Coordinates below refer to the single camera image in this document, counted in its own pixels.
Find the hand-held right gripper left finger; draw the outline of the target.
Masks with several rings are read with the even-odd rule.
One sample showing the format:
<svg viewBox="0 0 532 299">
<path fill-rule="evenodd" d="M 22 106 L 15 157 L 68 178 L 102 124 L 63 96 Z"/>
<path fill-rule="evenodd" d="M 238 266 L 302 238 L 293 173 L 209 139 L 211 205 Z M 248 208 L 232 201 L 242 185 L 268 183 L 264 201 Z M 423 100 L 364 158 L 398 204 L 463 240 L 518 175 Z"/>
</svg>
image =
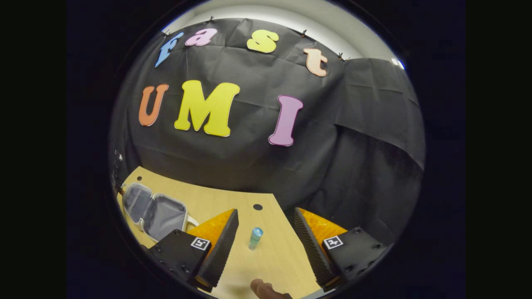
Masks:
<svg viewBox="0 0 532 299">
<path fill-rule="evenodd" d="M 175 229 L 148 248 L 148 256 L 173 279 L 211 293 L 231 252 L 239 226 L 230 209 L 188 232 Z"/>
</svg>

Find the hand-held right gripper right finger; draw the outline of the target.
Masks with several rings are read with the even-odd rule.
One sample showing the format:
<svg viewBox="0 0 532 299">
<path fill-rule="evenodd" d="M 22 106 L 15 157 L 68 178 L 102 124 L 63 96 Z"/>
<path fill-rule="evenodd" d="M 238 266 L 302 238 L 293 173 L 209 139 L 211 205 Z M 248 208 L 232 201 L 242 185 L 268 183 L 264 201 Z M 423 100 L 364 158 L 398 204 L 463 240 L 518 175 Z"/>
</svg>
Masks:
<svg viewBox="0 0 532 299">
<path fill-rule="evenodd" d="M 347 230 L 302 208 L 294 209 L 294 231 L 325 292 L 361 280 L 393 246 L 361 227 Z"/>
</svg>

